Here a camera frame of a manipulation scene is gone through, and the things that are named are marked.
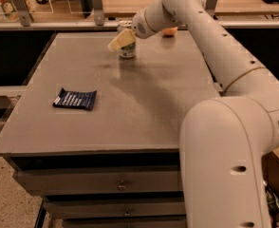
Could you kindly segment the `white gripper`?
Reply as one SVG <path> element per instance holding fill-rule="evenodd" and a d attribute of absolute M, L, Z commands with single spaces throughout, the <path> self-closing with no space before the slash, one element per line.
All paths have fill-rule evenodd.
<path fill-rule="evenodd" d="M 132 29 L 122 30 L 108 45 L 110 51 L 119 51 L 136 42 L 136 36 L 146 39 L 156 34 L 155 16 L 150 7 L 140 10 L 132 19 Z"/>

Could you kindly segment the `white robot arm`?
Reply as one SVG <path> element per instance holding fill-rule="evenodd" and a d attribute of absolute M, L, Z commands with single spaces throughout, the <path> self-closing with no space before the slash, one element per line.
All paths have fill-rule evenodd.
<path fill-rule="evenodd" d="M 279 146 L 279 82 L 205 11 L 199 0 L 157 0 L 110 44 L 186 25 L 221 97 L 186 114 L 179 134 L 188 228 L 271 228 L 262 157 Z"/>

